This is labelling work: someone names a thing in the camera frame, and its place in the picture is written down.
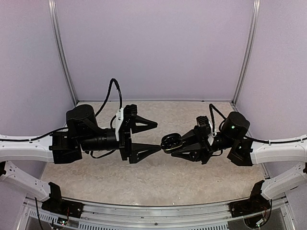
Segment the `black earbud charging case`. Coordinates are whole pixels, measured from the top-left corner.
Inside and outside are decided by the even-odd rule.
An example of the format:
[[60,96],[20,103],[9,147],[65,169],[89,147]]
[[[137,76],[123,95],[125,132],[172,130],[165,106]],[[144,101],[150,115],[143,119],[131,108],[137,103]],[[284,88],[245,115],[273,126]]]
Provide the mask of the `black earbud charging case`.
[[183,145],[181,135],[179,133],[172,133],[165,135],[161,139],[161,149],[165,153],[171,153]]

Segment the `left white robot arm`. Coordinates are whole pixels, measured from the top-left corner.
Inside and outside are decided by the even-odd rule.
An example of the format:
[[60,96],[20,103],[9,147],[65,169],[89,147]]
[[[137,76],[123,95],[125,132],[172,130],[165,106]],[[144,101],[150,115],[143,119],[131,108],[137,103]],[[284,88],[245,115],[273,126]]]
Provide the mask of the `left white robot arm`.
[[150,129],[158,124],[137,114],[137,105],[120,108],[114,128],[100,128],[91,105],[82,104],[66,113],[66,127],[39,137],[7,139],[0,137],[0,178],[12,183],[34,197],[48,203],[57,213],[67,209],[60,187],[40,181],[17,168],[13,161],[42,161],[69,164],[81,160],[83,153],[119,150],[122,160],[130,164],[160,151],[160,146],[133,143],[131,135]]

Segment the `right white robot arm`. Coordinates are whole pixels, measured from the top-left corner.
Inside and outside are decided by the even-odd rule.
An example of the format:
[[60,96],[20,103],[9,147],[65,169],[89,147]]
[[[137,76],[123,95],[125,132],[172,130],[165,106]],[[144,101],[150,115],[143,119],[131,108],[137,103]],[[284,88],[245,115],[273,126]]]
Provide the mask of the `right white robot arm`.
[[253,166],[265,162],[296,161],[298,165],[269,180],[256,183],[245,202],[248,212],[255,213],[277,195],[307,181],[307,137],[281,140],[257,140],[246,136],[250,122],[239,112],[223,118],[219,130],[214,120],[197,117],[197,125],[181,136],[162,138],[162,149],[173,157],[206,164],[215,152],[229,149],[228,159],[237,166]]

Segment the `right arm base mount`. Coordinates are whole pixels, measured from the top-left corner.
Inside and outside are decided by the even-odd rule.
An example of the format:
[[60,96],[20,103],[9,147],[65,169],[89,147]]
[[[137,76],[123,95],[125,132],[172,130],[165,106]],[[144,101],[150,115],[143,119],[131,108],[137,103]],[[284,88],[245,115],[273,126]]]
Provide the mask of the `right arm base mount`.
[[229,209],[233,218],[271,209],[271,200],[261,195],[263,183],[264,180],[255,183],[249,198],[229,203]]

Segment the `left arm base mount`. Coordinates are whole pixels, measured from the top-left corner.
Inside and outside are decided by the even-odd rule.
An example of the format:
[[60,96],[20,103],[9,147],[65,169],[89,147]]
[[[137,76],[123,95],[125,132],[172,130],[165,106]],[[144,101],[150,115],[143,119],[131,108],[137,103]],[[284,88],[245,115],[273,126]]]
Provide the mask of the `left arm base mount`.
[[49,196],[46,201],[42,202],[41,208],[52,213],[80,219],[84,204],[63,199],[57,184],[49,182],[48,185],[50,187]]

